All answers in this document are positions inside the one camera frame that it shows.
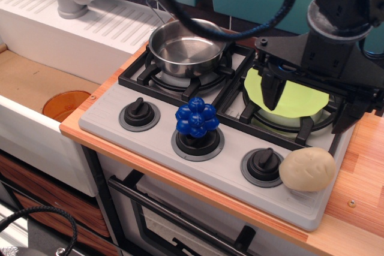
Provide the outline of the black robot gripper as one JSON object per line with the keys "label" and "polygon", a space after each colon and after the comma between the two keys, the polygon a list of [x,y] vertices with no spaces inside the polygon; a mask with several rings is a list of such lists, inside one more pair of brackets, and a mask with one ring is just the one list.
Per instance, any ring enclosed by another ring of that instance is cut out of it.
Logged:
{"label": "black robot gripper", "polygon": [[325,37],[313,31],[295,37],[260,37],[255,45],[264,105],[275,110],[286,81],[344,97],[332,123],[342,134],[369,109],[383,108],[383,53],[364,49],[364,40]]}

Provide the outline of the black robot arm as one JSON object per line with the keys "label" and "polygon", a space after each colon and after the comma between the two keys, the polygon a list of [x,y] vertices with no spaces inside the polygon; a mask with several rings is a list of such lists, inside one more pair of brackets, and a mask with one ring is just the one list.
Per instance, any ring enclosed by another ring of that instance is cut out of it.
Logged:
{"label": "black robot arm", "polygon": [[313,0],[309,32],[258,39],[259,75],[267,108],[276,108],[287,81],[341,98],[332,131],[340,134],[366,112],[383,110],[383,54],[364,49],[383,22],[383,0]]}

